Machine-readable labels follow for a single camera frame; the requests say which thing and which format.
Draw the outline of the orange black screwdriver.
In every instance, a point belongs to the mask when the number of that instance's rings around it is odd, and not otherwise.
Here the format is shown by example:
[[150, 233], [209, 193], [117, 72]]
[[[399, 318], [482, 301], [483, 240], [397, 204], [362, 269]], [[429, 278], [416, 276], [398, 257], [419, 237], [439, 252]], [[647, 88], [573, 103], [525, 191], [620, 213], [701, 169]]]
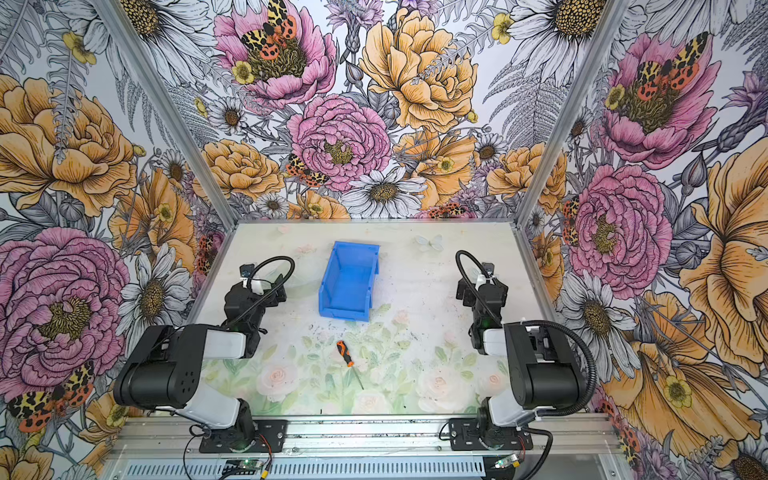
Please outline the orange black screwdriver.
[[352, 374], [354, 378], [357, 380], [358, 384], [362, 389], [365, 389], [362, 380], [358, 374], [358, 371], [356, 370], [355, 363], [351, 357], [349, 347], [347, 346], [346, 342], [343, 340], [339, 340], [336, 343], [336, 348], [339, 353], [339, 355], [342, 357], [345, 365], [352, 371]]

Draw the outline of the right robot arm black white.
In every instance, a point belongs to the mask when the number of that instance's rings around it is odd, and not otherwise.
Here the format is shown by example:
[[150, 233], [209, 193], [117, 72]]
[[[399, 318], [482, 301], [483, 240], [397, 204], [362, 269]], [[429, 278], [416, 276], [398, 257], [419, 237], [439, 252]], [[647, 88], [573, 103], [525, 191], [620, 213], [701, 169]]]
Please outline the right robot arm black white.
[[492, 278], [457, 282], [456, 299], [472, 311], [468, 330], [477, 353], [501, 359], [509, 385], [486, 395], [477, 417], [448, 423], [454, 451], [518, 450], [533, 447], [524, 430], [546, 411], [569, 415], [588, 393], [570, 336], [552, 322], [500, 320], [508, 287]]

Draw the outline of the blue plastic bin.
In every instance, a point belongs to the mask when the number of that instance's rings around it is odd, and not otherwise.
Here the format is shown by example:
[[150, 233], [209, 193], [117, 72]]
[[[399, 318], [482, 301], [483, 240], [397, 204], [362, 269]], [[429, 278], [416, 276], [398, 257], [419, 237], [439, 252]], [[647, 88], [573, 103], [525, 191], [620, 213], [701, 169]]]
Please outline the blue plastic bin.
[[334, 243], [318, 291], [320, 316], [357, 322], [370, 320], [379, 253], [379, 245]]

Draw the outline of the green circuit board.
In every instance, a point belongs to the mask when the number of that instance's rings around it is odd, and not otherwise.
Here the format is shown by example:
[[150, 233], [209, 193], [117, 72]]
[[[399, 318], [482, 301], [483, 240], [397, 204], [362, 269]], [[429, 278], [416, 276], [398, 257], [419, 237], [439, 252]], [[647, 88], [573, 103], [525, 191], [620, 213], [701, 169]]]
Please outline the green circuit board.
[[265, 462], [261, 459], [230, 459], [226, 461], [222, 473], [232, 475], [260, 474], [264, 464]]

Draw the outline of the aluminium mounting rail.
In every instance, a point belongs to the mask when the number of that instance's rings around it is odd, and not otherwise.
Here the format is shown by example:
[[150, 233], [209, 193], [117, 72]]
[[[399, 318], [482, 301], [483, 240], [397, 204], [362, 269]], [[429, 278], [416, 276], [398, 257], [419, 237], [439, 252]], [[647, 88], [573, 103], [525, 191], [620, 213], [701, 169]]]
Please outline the aluminium mounting rail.
[[[446, 456], [461, 452], [451, 440], [459, 431], [449, 426], [452, 414], [288, 416], [280, 435], [269, 439], [277, 460], [309, 457]], [[264, 458], [265, 448], [239, 452], [200, 451], [201, 440], [189, 433], [179, 417], [128, 420], [115, 441], [109, 460], [198, 460]], [[553, 435], [553, 455], [618, 454], [620, 441], [602, 414], [581, 413], [536, 421], [532, 426]]]

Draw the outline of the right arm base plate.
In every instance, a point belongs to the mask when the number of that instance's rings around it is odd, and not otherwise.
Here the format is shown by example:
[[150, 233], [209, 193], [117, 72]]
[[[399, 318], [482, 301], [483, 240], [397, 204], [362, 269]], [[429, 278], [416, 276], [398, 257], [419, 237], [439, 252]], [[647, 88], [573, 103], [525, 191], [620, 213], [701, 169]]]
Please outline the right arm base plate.
[[498, 427], [477, 418], [451, 418], [447, 435], [453, 451], [531, 450], [531, 435], [514, 427]]

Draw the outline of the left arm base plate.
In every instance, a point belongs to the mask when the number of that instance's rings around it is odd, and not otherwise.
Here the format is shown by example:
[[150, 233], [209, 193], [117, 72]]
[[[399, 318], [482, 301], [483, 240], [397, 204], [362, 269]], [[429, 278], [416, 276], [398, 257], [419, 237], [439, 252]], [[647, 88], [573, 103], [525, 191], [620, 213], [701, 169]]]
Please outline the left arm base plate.
[[250, 427], [237, 425], [213, 430], [201, 440], [202, 454], [280, 453], [287, 437], [287, 420], [253, 420]]

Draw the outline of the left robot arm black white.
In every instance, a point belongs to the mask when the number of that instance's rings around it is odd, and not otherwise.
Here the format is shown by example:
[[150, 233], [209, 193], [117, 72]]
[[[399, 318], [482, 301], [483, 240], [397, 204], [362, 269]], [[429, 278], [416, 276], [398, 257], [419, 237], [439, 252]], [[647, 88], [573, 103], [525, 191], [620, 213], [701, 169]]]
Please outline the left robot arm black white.
[[256, 353], [266, 330], [267, 309], [287, 299], [280, 274], [262, 280], [259, 291], [250, 281], [235, 284], [225, 295], [220, 325], [147, 328], [113, 387], [117, 404], [145, 411], [172, 412], [203, 427], [213, 447], [234, 452], [265, 448], [267, 440], [252, 418], [248, 402], [226, 396], [202, 379], [207, 360], [245, 360]]

